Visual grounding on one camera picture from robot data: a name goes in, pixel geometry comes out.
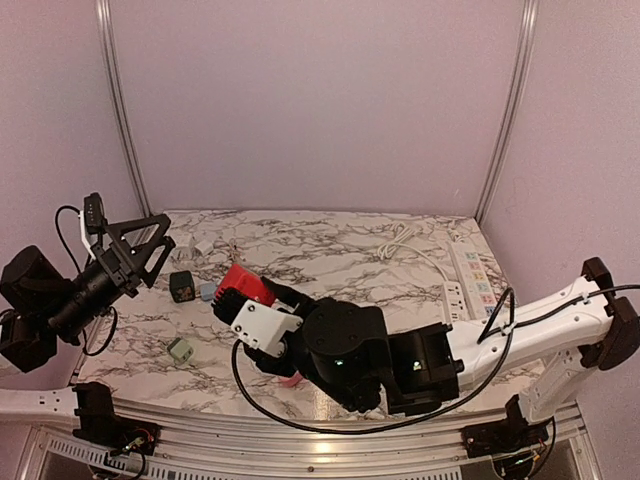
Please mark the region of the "red cube socket adapter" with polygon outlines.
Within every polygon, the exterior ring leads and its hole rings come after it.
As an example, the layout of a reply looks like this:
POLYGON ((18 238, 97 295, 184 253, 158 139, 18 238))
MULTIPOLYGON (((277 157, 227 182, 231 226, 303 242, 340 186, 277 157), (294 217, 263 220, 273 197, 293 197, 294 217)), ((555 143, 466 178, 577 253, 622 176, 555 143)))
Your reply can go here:
POLYGON ((214 299, 217 300, 228 288, 235 288, 265 306, 272 306, 276 300, 273 292, 267 288, 257 274, 237 263, 234 263, 225 274, 214 294, 214 299))

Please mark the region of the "pink triangular power strip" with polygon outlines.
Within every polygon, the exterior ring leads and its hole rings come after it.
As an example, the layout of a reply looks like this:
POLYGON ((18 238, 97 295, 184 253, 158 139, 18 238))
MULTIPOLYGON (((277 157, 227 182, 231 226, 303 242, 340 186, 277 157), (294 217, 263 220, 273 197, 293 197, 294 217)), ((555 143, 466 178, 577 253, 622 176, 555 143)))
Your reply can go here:
POLYGON ((279 381, 280 381, 282 386, 284 386, 286 388, 293 388, 297 384, 299 384, 303 379, 304 379, 304 377, 299 372, 296 372, 291 377, 280 377, 279 381))

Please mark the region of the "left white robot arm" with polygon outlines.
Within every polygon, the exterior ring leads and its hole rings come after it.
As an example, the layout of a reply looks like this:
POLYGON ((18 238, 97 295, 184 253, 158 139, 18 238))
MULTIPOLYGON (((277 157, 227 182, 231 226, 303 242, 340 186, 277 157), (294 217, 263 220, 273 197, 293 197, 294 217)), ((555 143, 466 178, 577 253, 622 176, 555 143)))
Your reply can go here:
POLYGON ((22 373, 44 366, 57 342, 78 346, 79 335, 97 317, 114 311, 144 284, 152 287, 175 247, 165 214, 110 224, 81 210, 80 228, 89 262, 73 279, 63 277, 35 245, 23 248, 1 273, 1 358, 22 373))

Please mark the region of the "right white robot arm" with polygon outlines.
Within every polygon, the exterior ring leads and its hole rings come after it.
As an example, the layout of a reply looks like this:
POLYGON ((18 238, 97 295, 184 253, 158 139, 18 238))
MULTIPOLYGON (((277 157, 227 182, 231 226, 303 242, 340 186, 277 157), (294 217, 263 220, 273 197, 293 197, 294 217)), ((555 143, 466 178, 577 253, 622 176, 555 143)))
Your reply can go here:
POLYGON ((639 316, 598 258, 559 292, 516 306, 505 292, 486 320, 435 323, 391 334, 381 309, 311 298, 268 282, 275 309, 248 297, 231 325, 237 346, 263 372, 300 374, 345 410, 385 404, 417 423, 478 395, 502 370, 553 356, 538 386, 519 394, 495 438, 515 448, 577 383, 639 347, 639 316))

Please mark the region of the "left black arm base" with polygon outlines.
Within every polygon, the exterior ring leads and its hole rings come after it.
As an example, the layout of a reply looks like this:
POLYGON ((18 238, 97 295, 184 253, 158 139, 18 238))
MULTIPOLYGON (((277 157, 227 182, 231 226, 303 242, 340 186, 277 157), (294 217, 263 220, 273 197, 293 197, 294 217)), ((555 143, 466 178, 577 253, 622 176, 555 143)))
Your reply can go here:
POLYGON ((116 453, 136 450, 153 455, 160 433, 157 424, 117 415, 111 390, 99 382, 78 383, 72 391, 77 398, 74 414, 79 419, 79 427, 72 431, 74 437, 110 447, 116 453))

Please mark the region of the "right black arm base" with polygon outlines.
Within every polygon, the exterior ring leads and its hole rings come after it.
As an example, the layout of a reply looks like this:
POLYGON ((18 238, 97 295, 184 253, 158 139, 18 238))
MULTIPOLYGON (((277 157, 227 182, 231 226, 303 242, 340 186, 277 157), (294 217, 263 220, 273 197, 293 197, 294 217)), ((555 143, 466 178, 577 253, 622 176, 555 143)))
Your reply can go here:
POLYGON ((519 400, 520 396, 516 394, 505 404, 505 418, 466 426, 461 430, 469 458, 513 453, 549 439, 547 426, 551 419, 529 422, 523 416, 519 400))

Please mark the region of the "white charger left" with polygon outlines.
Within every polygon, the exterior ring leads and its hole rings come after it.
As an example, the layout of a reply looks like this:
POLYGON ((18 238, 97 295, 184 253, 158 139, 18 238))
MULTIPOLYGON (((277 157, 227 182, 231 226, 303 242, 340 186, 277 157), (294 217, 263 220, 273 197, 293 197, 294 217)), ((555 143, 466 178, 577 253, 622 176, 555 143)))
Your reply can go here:
POLYGON ((174 232, 171 237, 175 243, 171 253, 172 259, 176 262, 191 260, 195 245, 194 236, 189 232, 174 232))

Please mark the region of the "dark green cube adapter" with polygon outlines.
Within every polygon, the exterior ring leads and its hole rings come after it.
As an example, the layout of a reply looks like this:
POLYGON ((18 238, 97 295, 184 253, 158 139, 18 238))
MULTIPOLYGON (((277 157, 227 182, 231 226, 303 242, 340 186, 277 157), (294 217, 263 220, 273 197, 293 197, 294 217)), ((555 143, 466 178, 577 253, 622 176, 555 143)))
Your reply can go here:
POLYGON ((196 288, 190 271, 178 271, 169 275, 169 292, 175 303, 185 303, 196 298, 196 288))

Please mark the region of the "light blue cube charger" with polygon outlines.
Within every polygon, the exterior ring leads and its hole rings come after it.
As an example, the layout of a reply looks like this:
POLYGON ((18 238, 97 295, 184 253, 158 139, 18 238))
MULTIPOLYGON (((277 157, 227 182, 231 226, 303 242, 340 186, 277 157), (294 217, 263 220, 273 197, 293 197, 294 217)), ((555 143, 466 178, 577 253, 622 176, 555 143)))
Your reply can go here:
POLYGON ((215 299, 217 285, 215 283, 204 283, 199 286, 199 298, 203 302, 211 302, 215 299))

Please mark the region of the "light green cube charger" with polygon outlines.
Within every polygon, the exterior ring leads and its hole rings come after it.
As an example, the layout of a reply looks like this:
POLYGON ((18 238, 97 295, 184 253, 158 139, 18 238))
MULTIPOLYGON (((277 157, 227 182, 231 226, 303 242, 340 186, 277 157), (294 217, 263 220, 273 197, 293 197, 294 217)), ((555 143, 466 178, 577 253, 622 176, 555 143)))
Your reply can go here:
POLYGON ((184 338, 176 337, 167 346, 167 352, 176 365, 182 365, 192 357, 194 348, 184 338))

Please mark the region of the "white short power strip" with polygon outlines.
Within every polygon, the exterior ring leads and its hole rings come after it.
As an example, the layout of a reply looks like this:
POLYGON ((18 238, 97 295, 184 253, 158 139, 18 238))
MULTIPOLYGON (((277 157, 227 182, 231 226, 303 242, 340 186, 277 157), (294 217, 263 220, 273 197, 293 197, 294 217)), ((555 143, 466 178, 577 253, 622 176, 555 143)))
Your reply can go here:
POLYGON ((471 319, 461 285, 455 281, 445 281, 442 285, 442 306, 447 324, 471 319))

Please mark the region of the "white multicolour power strip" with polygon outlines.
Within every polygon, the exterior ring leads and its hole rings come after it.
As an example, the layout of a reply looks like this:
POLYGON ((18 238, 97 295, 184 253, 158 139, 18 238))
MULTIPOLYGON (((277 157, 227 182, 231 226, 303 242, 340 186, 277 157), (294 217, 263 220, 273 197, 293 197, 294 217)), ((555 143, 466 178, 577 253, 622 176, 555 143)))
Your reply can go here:
POLYGON ((464 242, 450 243, 449 252, 470 318, 488 318, 493 313, 497 300, 479 253, 464 242))

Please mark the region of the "aluminium front table rail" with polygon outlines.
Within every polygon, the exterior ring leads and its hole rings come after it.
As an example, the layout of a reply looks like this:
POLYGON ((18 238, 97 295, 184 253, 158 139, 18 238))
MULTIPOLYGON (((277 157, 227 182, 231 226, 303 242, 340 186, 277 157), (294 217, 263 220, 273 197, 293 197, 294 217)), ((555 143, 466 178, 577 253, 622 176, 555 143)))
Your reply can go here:
POLYGON ((385 433, 349 436, 377 421, 312 421, 304 432, 258 415, 208 414, 114 402, 118 414, 159 425, 148 479, 493 479, 505 455, 471 458, 462 430, 500 420, 501 409, 463 409, 385 433))

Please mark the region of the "left aluminium corner post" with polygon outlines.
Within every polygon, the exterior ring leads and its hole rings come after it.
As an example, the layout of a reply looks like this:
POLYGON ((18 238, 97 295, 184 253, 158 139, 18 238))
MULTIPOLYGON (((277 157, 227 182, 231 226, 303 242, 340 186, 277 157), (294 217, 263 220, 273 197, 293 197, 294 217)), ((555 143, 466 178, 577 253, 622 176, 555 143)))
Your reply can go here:
POLYGON ((153 210, 144 184, 143 173, 129 121, 118 62, 111 2, 108 0, 97 0, 95 7, 107 85, 126 169, 131 180, 134 197, 141 213, 144 216, 150 216, 153 210))

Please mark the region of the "aluminium corner post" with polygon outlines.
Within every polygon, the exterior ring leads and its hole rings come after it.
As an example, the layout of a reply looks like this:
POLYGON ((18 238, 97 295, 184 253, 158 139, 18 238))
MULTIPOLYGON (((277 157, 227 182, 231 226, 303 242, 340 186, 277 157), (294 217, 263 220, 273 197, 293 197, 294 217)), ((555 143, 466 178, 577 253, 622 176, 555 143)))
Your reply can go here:
POLYGON ((539 5, 540 2, 538 0, 526 0, 523 2, 516 54, 507 99, 492 149, 487 174, 474 213, 474 219, 479 226, 482 226, 486 221, 497 192, 500 175, 506 163, 519 106, 524 97, 534 49, 539 5))
POLYGON ((129 121, 118 62, 111 2, 108 0, 97 0, 95 7, 107 85, 126 169, 131 180, 134 197, 141 213, 144 216, 150 216, 153 210, 144 184, 143 173, 129 121))

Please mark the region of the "right aluminium corner post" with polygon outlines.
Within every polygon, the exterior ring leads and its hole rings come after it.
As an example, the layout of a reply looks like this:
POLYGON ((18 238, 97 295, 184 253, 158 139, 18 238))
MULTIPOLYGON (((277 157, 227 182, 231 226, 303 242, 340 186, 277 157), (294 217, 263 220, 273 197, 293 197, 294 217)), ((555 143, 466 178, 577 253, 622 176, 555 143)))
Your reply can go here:
POLYGON ((482 226, 486 221, 497 192, 500 175, 506 163, 519 106, 524 97, 534 49, 539 5, 540 2, 538 0, 526 0, 523 2, 516 54, 507 99, 492 149, 487 174, 474 213, 474 219, 479 226, 482 226))

